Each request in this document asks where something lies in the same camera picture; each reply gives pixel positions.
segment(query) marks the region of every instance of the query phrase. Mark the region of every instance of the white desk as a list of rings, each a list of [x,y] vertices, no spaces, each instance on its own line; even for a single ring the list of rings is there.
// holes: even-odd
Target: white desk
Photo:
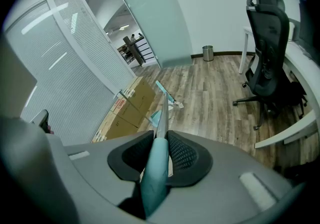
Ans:
[[[245,33],[245,47],[241,56],[240,74],[243,72],[246,62],[248,36],[253,36],[251,27],[244,27],[243,30]],[[265,147],[283,140],[285,144],[288,144],[299,138],[310,136],[320,130],[320,68],[314,61],[305,56],[294,42],[288,42],[284,59],[284,63],[290,68],[304,88],[312,110],[283,132],[256,143],[254,145],[255,148]]]

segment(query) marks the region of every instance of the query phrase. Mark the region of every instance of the metal trash can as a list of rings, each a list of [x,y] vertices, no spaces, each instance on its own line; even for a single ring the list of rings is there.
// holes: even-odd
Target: metal trash can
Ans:
[[[203,59],[205,61],[212,61],[214,58],[214,48],[213,46],[203,46],[202,47],[203,52]]]

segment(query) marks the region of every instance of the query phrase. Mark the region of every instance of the laminate flooring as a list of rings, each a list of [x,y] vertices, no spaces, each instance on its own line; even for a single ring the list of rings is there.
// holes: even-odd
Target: laminate flooring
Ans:
[[[248,86],[241,86],[246,78],[244,74],[238,73],[240,59],[241,56],[215,56],[211,62],[195,58],[191,66],[160,69],[153,65],[133,68],[135,74],[144,76],[156,92],[147,116],[162,108],[164,95],[155,84],[158,80],[175,100],[184,105],[182,109],[175,106],[170,110],[170,130],[232,144],[280,173],[286,167],[315,160],[319,154],[317,134],[288,145],[280,142],[255,149],[256,142],[276,135],[297,122],[301,109],[286,107],[276,119],[266,113],[260,130],[254,131],[253,126],[259,120],[258,103],[232,105],[235,99],[252,96]],[[139,131],[151,129],[155,130],[144,120]]]

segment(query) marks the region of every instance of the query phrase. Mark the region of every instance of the black office chair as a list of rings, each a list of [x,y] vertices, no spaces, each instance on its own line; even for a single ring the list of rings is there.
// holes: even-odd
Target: black office chair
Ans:
[[[256,0],[256,4],[253,0],[247,0],[246,4],[246,13],[256,44],[255,53],[259,61],[253,73],[253,59],[251,60],[245,73],[248,81],[242,87],[248,85],[255,96],[233,101],[233,105],[236,106],[239,102],[259,101],[259,123],[253,127],[254,130],[258,130],[263,122],[265,105],[268,112],[274,116],[278,116],[285,105],[299,103],[303,112],[301,98],[305,92],[299,83],[291,83],[283,71],[289,37],[289,19],[285,14],[283,0]]]

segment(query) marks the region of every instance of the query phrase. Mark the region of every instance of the desk leg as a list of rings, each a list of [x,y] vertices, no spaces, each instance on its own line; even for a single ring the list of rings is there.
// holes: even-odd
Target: desk leg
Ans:
[[[244,70],[244,67],[245,67],[245,59],[246,59],[246,56],[247,56],[247,48],[248,48],[248,34],[245,33],[244,35],[244,46],[245,48],[243,49],[242,51],[242,56],[241,56],[241,61],[240,61],[240,66],[239,66],[239,73],[241,74]]]
[[[275,144],[277,142],[286,140],[285,144],[290,143],[296,139],[302,138],[310,134],[310,128],[314,128],[314,124],[316,120],[316,114],[314,110],[311,110],[304,118],[300,121],[296,122],[294,125],[289,127],[288,129],[280,132],[279,134],[265,139],[264,141],[256,143],[254,148],[261,148],[265,146],[269,146]]]

